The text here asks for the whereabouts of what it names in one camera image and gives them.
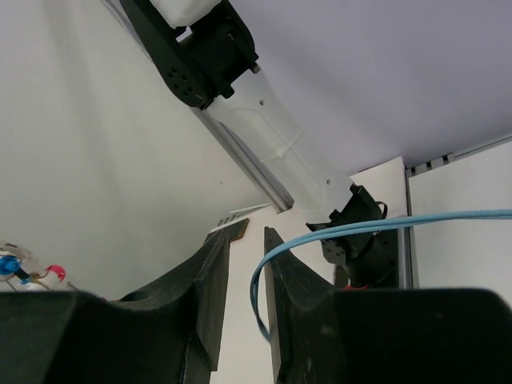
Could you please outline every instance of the red object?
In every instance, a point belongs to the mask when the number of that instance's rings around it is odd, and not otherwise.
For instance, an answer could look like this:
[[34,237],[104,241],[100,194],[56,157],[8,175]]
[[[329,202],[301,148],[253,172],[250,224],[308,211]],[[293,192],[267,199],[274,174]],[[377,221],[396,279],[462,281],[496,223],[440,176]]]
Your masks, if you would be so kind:
[[66,270],[61,266],[49,266],[46,268],[46,271],[55,273],[60,281],[66,278]]
[[346,286],[345,288],[343,288],[343,290],[365,290],[367,289],[368,286],[360,286],[360,287],[357,287],[357,286],[351,286],[351,285],[348,285]]

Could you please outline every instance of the blue cable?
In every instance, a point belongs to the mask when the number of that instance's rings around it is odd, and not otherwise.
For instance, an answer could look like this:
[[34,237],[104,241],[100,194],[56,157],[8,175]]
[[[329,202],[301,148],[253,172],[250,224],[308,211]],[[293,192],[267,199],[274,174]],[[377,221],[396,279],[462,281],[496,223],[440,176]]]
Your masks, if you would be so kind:
[[396,230],[398,228],[405,228],[408,226],[415,226],[421,224],[428,224],[432,222],[442,222],[446,220],[459,220],[459,219],[512,219],[512,210],[473,210],[463,212],[446,212],[441,214],[424,214],[420,216],[410,216],[408,218],[388,218],[385,220],[372,220],[368,222],[357,222],[355,224],[347,224],[344,226],[336,226],[324,230],[318,230],[311,234],[305,234],[295,238],[289,242],[285,242],[280,246],[275,247],[271,252],[265,255],[260,261],[253,277],[250,280],[250,303],[253,308],[254,316],[258,323],[258,327],[262,332],[263,337],[269,341],[270,333],[266,328],[263,320],[260,317],[258,309],[258,288],[259,277],[263,267],[273,258],[278,256],[281,252],[314,242],[316,240],[323,240],[327,238],[338,238],[341,236],[348,236],[351,234],[364,234],[367,232],[377,232],[380,230]]

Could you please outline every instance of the red pushpin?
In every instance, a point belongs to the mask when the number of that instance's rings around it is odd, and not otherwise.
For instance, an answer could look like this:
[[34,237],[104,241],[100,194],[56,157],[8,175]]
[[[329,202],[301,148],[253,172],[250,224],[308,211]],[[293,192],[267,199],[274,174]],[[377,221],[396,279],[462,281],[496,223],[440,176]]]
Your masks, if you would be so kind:
[[26,290],[51,290],[57,284],[66,278],[66,270],[61,266],[49,266],[46,268],[46,274],[40,278],[35,278],[33,282],[24,284]]

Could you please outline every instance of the white wall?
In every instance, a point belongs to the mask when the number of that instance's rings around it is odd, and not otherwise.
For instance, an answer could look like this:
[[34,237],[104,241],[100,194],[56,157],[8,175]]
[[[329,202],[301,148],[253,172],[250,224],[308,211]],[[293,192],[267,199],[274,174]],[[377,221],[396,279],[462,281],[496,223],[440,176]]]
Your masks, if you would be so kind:
[[108,298],[264,202],[97,1],[0,4],[0,238]]
[[[413,214],[512,207],[512,142],[409,180]],[[422,288],[488,288],[512,305],[512,222],[459,220],[414,228]]]

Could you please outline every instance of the white plastic part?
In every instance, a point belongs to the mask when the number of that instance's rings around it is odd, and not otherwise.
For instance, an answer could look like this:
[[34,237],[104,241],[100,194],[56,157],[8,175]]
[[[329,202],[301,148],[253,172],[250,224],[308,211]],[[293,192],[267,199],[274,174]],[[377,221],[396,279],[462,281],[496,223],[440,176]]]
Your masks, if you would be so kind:
[[190,26],[206,16],[221,0],[150,0],[173,28]]
[[23,290],[48,290],[48,288],[42,286],[41,284],[37,284],[36,282],[28,282],[23,286]]
[[208,112],[251,148],[288,190],[307,222],[328,222],[330,213],[341,211],[352,196],[350,178],[321,156],[262,70],[248,70],[231,86],[234,95],[219,96]]

